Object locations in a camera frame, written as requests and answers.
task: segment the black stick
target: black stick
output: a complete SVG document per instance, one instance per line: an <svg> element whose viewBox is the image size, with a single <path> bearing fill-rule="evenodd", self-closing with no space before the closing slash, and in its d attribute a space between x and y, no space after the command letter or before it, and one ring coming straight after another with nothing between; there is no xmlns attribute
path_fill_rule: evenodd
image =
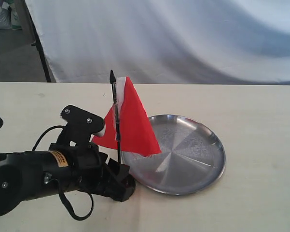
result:
<svg viewBox="0 0 290 232"><path fill-rule="evenodd" d="M117 93L116 93L116 87L115 87L116 78L112 70L110 71L110 83L111 83L111 90L112 90L112 98L114 101L118 163L121 163L121 149L120 149L121 136L120 136L120 128L119 128L119 111L118 111L118 105L117 105Z"/></svg>

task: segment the white backdrop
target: white backdrop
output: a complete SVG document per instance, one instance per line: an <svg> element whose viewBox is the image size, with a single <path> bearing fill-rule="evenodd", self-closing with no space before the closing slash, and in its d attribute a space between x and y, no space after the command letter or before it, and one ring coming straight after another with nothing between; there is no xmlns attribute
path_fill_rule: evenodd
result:
<svg viewBox="0 0 290 232"><path fill-rule="evenodd" d="M290 84L290 0L26 0L57 81Z"/></svg>

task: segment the gray floor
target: gray floor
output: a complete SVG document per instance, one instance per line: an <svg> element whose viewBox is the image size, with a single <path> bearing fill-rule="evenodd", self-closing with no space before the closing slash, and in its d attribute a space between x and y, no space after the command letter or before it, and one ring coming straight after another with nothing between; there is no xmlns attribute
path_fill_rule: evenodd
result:
<svg viewBox="0 0 290 232"><path fill-rule="evenodd" d="M0 81L46 82L39 53L21 30L0 30Z"/></svg>

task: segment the stainless steel plate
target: stainless steel plate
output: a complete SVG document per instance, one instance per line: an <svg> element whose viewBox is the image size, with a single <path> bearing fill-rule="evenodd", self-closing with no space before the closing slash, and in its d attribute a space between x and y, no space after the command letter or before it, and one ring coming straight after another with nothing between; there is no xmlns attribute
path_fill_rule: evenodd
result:
<svg viewBox="0 0 290 232"><path fill-rule="evenodd" d="M143 185L161 193L186 195L200 191L223 173L225 152L206 126L176 115L149 118L162 153L143 157L123 152L123 162Z"/></svg>

